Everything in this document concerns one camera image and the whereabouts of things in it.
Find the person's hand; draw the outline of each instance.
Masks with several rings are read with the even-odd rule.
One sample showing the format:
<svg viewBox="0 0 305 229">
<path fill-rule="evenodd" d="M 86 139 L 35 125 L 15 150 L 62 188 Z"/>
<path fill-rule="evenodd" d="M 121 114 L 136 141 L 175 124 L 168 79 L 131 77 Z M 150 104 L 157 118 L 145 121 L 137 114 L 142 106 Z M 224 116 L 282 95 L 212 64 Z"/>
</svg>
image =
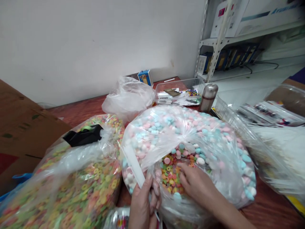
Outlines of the person's hand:
<svg viewBox="0 0 305 229">
<path fill-rule="evenodd" d="M 186 193 L 201 207 L 213 211 L 213 202 L 224 198 L 217 190 L 209 176 L 199 168 L 192 168 L 183 163 L 178 163 L 181 168 L 180 182 Z"/>
<path fill-rule="evenodd" d="M 130 206 L 129 229 L 156 229 L 157 218 L 154 211 L 161 206 L 160 186 L 149 174 L 140 189 L 136 184 Z"/>
</svg>

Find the shelf post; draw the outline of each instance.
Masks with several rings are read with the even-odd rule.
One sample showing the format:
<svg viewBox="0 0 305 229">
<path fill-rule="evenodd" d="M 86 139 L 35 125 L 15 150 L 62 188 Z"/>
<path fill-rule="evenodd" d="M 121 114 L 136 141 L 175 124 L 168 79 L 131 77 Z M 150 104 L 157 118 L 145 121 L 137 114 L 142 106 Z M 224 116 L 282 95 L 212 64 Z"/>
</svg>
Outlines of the shelf post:
<svg viewBox="0 0 305 229">
<path fill-rule="evenodd" d="M 220 27 L 220 32 L 217 37 L 216 43 L 213 45 L 214 52 L 213 52 L 212 61 L 211 61 L 210 67 L 209 67 L 209 71 L 207 73 L 207 78 L 206 78 L 207 83 L 211 81 L 215 68 L 216 68 L 216 64 L 217 64 L 217 61 L 219 58 L 220 51 L 226 45 L 225 43 L 223 43 L 223 39 L 226 37 L 226 32 L 227 32 L 227 29 L 229 26 L 230 18 L 233 15 L 234 10 L 236 8 L 236 7 L 234 7 L 233 10 L 231 10 L 232 6 L 234 5 L 235 0 L 227 0 L 227 1 L 228 1 L 228 4 L 226 7 L 224 16 L 223 16 L 223 21 L 222 21 L 222 24 Z"/>
<path fill-rule="evenodd" d="M 202 40 L 202 35 L 203 35 L 203 28 L 204 28 L 204 24 L 206 21 L 206 16 L 207 16 L 207 5 L 208 5 L 208 0 L 205 0 L 205 6 L 204 6 L 204 12 L 203 12 L 203 22 L 202 22 L 202 27 L 201 27 L 201 33 L 200 33 L 200 39 L 199 39 L 199 48 L 198 48 L 198 53 L 197 53 L 197 60 L 196 60 L 196 67 L 195 67 L 195 77 L 197 74 L 197 66 L 198 66 L 198 59 L 199 59 L 199 55 L 200 55 L 200 48 L 201 48 L 201 40 Z"/>
</svg>

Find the cable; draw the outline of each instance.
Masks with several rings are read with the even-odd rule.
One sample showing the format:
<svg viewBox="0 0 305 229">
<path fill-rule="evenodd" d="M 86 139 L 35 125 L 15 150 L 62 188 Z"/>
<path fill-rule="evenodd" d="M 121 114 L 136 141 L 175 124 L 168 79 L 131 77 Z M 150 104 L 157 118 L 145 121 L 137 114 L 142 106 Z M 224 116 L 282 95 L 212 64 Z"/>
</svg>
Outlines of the cable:
<svg viewBox="0 0 305 229">
<path fill-rule="evenodd" d="M 275 64 L 275 65 L 277 65 L 276 66 L 276 68 L 275 69 L 277 69 L 280 65 L 279 64 L 277 64 L 277 63 L 271 63 L 271 62 L 254 62 L 253 64 Z"/>
<path fill-rule="evenodd" d="M 251 71 L 250 74 L 252 74 L 252 69 L 251 68 L 249 68 L 247 65 L 243 65 L 243 66 L 245 66 L 247 69 L 249 69 Z"/>
</svg>

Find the thermos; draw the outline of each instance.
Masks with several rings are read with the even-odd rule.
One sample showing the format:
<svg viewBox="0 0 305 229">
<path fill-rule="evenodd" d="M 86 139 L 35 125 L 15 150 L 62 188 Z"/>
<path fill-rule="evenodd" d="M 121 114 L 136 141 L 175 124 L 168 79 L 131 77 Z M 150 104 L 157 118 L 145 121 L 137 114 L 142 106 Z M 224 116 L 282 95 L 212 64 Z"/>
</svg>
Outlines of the thermos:
<svg viewBox="0 0 305 229">
<path fill-rule="evenodd" d="M 199 112 L 210 113 L 217 92 L 218 86 L 216 84 L 208 84 L 204 87 Z"/>
</svg>

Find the hand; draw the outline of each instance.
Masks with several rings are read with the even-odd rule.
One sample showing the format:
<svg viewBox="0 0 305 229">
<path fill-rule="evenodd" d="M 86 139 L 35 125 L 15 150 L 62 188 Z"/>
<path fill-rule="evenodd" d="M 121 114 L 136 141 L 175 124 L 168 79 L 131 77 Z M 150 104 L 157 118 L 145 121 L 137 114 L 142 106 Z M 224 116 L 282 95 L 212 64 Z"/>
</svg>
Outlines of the hand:
<svg viewBox="0 0 305 229">
<path fill-rule="evenodd" d="M 130 206 L 129 229 L 156 229 L 157 218 L 154 211 L 161 206 L 160 186 L 149 174 L 140 189 L 136 184 Z"/>
<path fill-rule="evenodd" d="M 186 193 L 207 209 L 229 229 L 255 229 L 235 207 L 217 190 L 209 176 L 199 168 L 178 163 L 180 182 Z"/>
<path fill-rule="evenodd" d="M 178 163 L 178 166 L 181 168 L 180 182 L 186 193 L 201 207 L 212 212 L 213 202 L 224 198 L 212 180 L 199 168 L 192 168 L 183 163 Z"/>
</svg>

